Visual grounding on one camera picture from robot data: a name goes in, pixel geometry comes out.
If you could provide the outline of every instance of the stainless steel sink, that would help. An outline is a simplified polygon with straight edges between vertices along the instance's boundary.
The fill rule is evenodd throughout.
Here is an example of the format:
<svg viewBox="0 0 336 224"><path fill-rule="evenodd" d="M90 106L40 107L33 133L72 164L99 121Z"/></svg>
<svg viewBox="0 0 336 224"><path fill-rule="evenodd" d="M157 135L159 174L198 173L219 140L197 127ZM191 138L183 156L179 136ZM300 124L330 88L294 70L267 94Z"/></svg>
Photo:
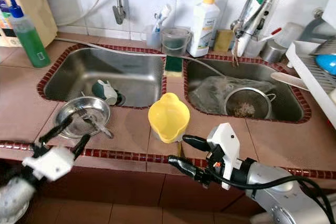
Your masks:
<svg viewBox="0 0 336 224"><path fill-rule="evenodd" d="M276 89L274 92L272 91L272 93L275 93L277 98L272 103L272 114L270 119L298 122L303 118L303 109L294 96L291 88L270 77L271 73L276 72L275 69L258 63L239 63L239 67L234 68L230 61L209 59L202 59L201 61L214 67L226 76L273 83L276 86ZM196 62L189 62L186 75L189 93L195 90L202 80L209 76L216 76L217 74Z"/></svg>
<svg viewBox="0 0 336 224"><path fill-rule="evenodd" d="M46 84L48 99L68 101L93 95L92 85L108 80L125 98L123 106L145 107L161 96L163 61L160 57L117 54L84 48L71 52Z"/></svg>

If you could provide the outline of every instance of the blue cap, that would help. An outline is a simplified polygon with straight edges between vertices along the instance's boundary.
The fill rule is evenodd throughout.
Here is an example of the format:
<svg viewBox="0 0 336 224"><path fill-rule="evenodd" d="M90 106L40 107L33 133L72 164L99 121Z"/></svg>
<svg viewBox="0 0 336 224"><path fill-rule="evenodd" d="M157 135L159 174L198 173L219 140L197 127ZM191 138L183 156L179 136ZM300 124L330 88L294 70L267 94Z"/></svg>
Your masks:
<svg viewBox="0 0 336 224"><path fill-rule="evenodd" d="M9 11L11 12L11 15L14 17L14 18L21 18L23 17L23 12L21 10L21 7L20 6L10 6L9 7Z"/></svg>

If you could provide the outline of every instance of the metal bowl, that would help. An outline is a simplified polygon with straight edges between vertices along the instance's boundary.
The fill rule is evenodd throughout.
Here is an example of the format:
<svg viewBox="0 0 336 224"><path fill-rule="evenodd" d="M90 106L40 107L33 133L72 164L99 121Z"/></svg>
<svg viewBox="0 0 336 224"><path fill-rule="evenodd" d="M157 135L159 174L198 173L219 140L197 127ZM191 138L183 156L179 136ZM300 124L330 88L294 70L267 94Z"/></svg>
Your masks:
<svg viewBox="0 0 336 224"><path fill-rule="evenodd" d="M97 123L103 126L109 121L110 106L104 100L98 97L78 97L64 104L54 118L54 124L59 125L67 116L72 115L72 123L61 132L61 136L81 138L85 134L93 136L100 132L82 119L78 113L81 109L85 109Z"/></svg>

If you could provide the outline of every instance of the mesh strainer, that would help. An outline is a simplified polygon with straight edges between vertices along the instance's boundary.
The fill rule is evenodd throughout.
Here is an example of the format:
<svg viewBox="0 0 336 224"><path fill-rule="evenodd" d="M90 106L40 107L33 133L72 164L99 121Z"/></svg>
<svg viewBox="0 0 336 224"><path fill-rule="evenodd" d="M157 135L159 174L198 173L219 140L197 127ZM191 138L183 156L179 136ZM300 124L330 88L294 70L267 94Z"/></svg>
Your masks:
<svg viewBox="0 0 336 224"><path fill-rule="evenodd" d="M272 112L275 94L261 92L255 88L240 88L232 91L224 101L224 113L240 118L267 119Z"/></svg>

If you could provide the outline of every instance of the brown countertop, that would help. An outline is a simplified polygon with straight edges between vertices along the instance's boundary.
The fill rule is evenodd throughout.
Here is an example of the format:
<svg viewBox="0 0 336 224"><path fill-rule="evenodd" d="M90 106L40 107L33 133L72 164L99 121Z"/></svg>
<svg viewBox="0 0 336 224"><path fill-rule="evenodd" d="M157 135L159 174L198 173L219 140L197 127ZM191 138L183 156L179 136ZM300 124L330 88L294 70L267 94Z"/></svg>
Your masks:
<svg viewBox="0 0 336 224"><path fill-rule="evenodd" d="M59 34L60 37L84 40L92 43L144 48L139 41L119 40ZM52 62L74 44L54 41L47 51ZM2 143L33 142L53 126L54 114L63 102L44 100L36 89L50 66L35 69L30 65L22 48L0 48L0 141ZM336 131L328 124L326 116L309 92L302 91L309 103L312 117L302 124L268 122L262 120L239 119L228 116L207 115L194 109L184 98L183 78L168 77L167 92L174 92L187 104L191 120L187 134L207 137L211 129L220 123L229 122L240 141L240 157L254 158L264 164L336 172ZM164 144L155 139L147 120L148 109L127 109L111 107L111 120L107 125L115 135L114 140L103 134L94 136L87 149L106 150L118 153L137 153L159 155L177 154L177 144ZM77 140L62 137L53 139L50 144L74 146ZM21 147L0 143L0 158L22 159L30 156ZM186 157L205 159L205 153L183 143ZM168 164L159 162L139 162L127 158L104 158L102 153L81 156L77 165L110 169L137 170L157 173L176 174Z"/></svg>

